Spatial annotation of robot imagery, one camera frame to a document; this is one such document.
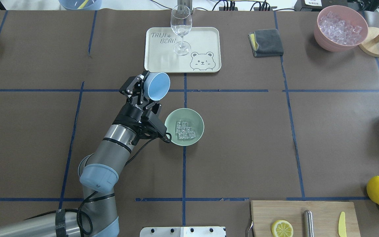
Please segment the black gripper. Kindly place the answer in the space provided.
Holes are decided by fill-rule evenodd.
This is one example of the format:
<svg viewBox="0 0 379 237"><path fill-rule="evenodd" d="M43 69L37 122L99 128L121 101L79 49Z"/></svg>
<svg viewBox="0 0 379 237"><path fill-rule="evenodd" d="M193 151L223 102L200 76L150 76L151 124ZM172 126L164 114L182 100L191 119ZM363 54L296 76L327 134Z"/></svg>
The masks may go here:
<svg viewBox="0 0 379 237"><path fill-rule="evenodd" d="M115 119L116 125L121 125L130 130L147 129L148 123L141 123L141 116L148 116L149 114L159 116L162 105L160 101L149 99L148 89L145 87L148 86L148 83L146 83L148 76L149 71L144 71L137 76L131 76L120 87L119 92L128 96L129 99L127 99L117 115ZM144 98L143 103L139 105L138 97L131 97L134 95L142 96Z"/></svg>

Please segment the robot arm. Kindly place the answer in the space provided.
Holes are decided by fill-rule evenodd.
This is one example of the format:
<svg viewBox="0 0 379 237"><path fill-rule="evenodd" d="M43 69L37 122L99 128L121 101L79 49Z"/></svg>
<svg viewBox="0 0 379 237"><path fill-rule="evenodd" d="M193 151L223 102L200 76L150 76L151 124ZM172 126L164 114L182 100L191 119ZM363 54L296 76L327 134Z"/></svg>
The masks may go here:
<svg viewBox="0 0 379 237"><path fill-rule="evenodd" d="M116 237L119 217L114 185L134 157L140 140L156 138L170 143L171 135L159 119L159 101L170 89L164 72L144 71L120 87L126 103L109 127L99 147L79 164L84 200L78 209L58 209L0 227L0 237Z"/></svg>

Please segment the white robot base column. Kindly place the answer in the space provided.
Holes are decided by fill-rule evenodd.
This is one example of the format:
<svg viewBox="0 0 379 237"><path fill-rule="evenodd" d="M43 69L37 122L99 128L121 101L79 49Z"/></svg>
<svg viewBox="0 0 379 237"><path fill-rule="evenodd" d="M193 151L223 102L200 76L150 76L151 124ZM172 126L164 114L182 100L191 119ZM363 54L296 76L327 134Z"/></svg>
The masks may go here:
<svg viewBox="0 0 379 237"><path fill-rule="evenodd" d="M226 228L221 226L169 226L144 227L140 237L226 237Z"/></svg>

